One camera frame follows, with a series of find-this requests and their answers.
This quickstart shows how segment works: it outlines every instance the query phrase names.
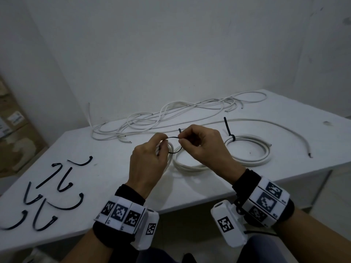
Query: blue jeans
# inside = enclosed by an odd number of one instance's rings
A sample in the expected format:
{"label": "blue jeans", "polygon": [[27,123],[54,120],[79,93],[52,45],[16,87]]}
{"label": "blue jeans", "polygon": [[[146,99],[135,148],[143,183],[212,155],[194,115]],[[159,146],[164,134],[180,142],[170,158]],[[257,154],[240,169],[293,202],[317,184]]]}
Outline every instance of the blue jeans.
{"label": "blue jeans", "polygon": [[[252,236],[244,245],[237,263],[287,263],[274,241],[265,235]],[[137,263],[177,263],[166,252],[149,248],[139,253]]]}

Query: white table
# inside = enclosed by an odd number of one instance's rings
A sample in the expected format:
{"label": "white table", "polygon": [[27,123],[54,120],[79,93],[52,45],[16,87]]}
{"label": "white table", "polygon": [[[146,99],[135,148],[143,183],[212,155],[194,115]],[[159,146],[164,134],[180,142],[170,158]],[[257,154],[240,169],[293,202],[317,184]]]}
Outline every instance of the white table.
{"label": "white table", "polygon": [[[312,159],[308,157],[303,142],[282,128],[264,122],[229,122],[233,134],[257,135],[272,143],[271,161],[252,169],[268,179],[285,184],[287,190],[300,202],[298,206],[308,205],[315,197],[326,173],[351,162],[351,121],[266,90],[262,92],[268,95],[265,101],[245,104],[243,109],[237,108],[230,113],[222,111],[215,117],[198,121],[197,124],[218,121],[223,119],[223,116],[226,116],[227,119],[258,118],[282,124],[303,135],[312,147]],[[241,98],[251,100],[261,98],[261,96],[258,94],[242,95]],[[165,123],[188,121],[214,112],[195,108]],[[112,129],[122,122],[124,120],[111,122],[104,128]],[[188,123],[171,128],[184,129],[189,125]],[[227,137],[224,123],[210,124],[208,127],[218,129],[223,138]],[[129,138],[133,143],[126,144],[118,140],[93,140],[90,137],[90,131],[90,128],[87,127],[64,133],[0,198],[0,224],[3,227],[18,222],[22,217],[22,210],[29,211],[22,225],[14,230],[0,231],[0,252],[68,238],[90,229],[94,217],[107,199],[122,183],[127,181],[129,157],[134,147],[151,137],[150,134],[131,136]],[[178,132],[167,134],[176,136]],[[178,146],[175,139],[170,142]],[[231,143],[229,150],[232,154],[245,157],[255,157],[262,153],[260,148],[245,141]],[[70,159],[83,163],[89,159],[90,155],[94,158],[86,166],[75,166],[66,161]],[[179,156],[179,161],[188,165],[196,163],[185,152]],[[64,164],[61,172],[41,188],[35,189],[35,186],[57,169],[57,167],[51,167],[52,163],[57,162]],[[56,187],[71,166],[73,170],[64,181],[63,186],[66,186],[68,182],[74,185],[65,192],[59,193]],[[84,201],[78,208],[71,211],[58,210],[45,204],[37,220],[37,227],[46,225],[53,215],[57,216],[58,220],[48,229],[37,232],[33,230],[32,222],[42,199],[32,205],[24,205],[23,197],[29,181],[32,182],[32,187],[28,200],[42,194],[57,206],[71,207],[78,203],[80,200],[78,194],[82,192]],[[148,197],[146,204],[164,213],[232,194],[231,185],[211,171],[195,176],[183,176],[171,164]]]}

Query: stack of cardboard boxes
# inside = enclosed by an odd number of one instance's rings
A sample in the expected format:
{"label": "stack of cardboard boxes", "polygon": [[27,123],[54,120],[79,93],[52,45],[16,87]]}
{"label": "stack of cardboard boxes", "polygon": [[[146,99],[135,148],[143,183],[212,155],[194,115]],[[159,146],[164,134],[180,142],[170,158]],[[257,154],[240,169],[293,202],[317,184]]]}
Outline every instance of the stack of cardboard boxes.
{"label": "stack of cardboard boxes", "polygon": [[0,78],[0,195],[45,149],[45,141]]}

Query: person's left hand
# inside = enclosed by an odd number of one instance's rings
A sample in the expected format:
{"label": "person's left hand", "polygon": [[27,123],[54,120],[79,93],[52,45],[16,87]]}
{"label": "person's left hand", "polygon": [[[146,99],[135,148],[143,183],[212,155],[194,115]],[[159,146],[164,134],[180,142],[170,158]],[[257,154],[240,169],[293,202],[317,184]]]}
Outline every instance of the person's left hand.
{"label": "person's left hand", "polygon": [[[126,185],[133,188],[144,199],[160,180],[168,159],[168,141],[166,134],[156,133],[148,142],[136,146],[129,164],[129,179]],[[156,155],[156,146],[160,152]]]}

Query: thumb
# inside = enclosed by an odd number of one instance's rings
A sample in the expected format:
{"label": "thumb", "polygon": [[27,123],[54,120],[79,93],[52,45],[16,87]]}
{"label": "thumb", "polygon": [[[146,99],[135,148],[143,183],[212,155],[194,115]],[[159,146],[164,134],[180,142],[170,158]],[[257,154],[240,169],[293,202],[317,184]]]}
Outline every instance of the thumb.
{"label": "thumb", "polygon": [[200,148],[197,146],[194,146],[191,144],[191,142],[185,138],[179,139],[179,144],[185,149],[186,152],[188,152],[194,159],[196,159],[196,156],[199,153]]}
{"label": "thumb", "polygon": [[160,144],[160,152],[158,154],[158,159],[159,159],[160,163],[167,164],[168,152],[169,152],[168,141],[164,140]]}

